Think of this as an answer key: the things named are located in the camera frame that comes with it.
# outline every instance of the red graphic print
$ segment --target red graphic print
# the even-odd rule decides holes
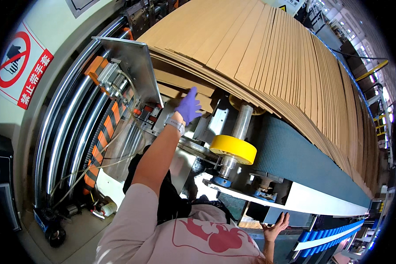
[[[212,251],[217,253],[222,253],[227,251],[229,248],[238,249],[242,246],[241,237],[245,237],[243,234],[238,233],[241,231],[239,228],[232,228],[231,230],[227,230],[227,228],[221,224],[211,223],[211,225],[216,225],[218,229],[218,233],[212,232],[211,234],[207,234],[202,230],[202,226],[197,225],[193,222],[192,219],[188,219],[187,222],[180,220],[185,226],[186,229],[192,234],[201,239],[208,241],[208,245]],[[251,237],[246,234],[248,238],[248,242],[252,243]]]

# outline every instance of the black pants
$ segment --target black pants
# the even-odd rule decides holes
[[[130,162],[128,167],[129,174],[127,175],[125,184],[123,185],[123,193],[126,193],[127,189],[130,187],[136,167],[138,166],[142,156],[143,154],[137,154]],[[221,201],[209,201],[206,196],[202,196],[190,203],[187,199],[180,198],[179,194],[177,194],[176,188],[171,182],[169,170],[160,187],[157,209],[157,225],[176,218],[187,218],[191,213],[191,206],[193,204],[211,204],[216,206],[226,214],[227,224],[230,224],[230,219],[233,219],[232,214]]]

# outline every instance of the white bottle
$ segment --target white bottle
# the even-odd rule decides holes
[[[114,202],[110,202],[105,206],[101,207],[101,213],[103,214],[103,216],[109,216],[116,211],[117,211],[117,204],[115,204]]]

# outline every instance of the stack of cardboard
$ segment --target stack of cardboard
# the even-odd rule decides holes
[[[197,86],[210,100],[224,89],[285,119],[369,197],[377,191],[366,105],[341,62],[289,14],[259,0],[192,0],[138,41],[150,48],[163,94]]]

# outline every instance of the hand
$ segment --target hand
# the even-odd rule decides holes
[[[285,230],[286,227],[289,225],[289,213],[286,215],[282,212],[280,214],[280,219],[277,223],[272,227],[267,227],[265,224],[260,225],[263,227],[264,230],[264,240],[266,242],[274,242],[276,240],[277,235],[279,235],[280,231]]]
[[[197,95],[197,87],[192,87],[189,93],[180,101],[178,107],[174,109],[174,111],[179,112],[183,117],[186,125],[196,117],[200,117],[202,113],[197,113],[196,111],[201,109],[199,105],[199,100],[195,100],[195,96]]]

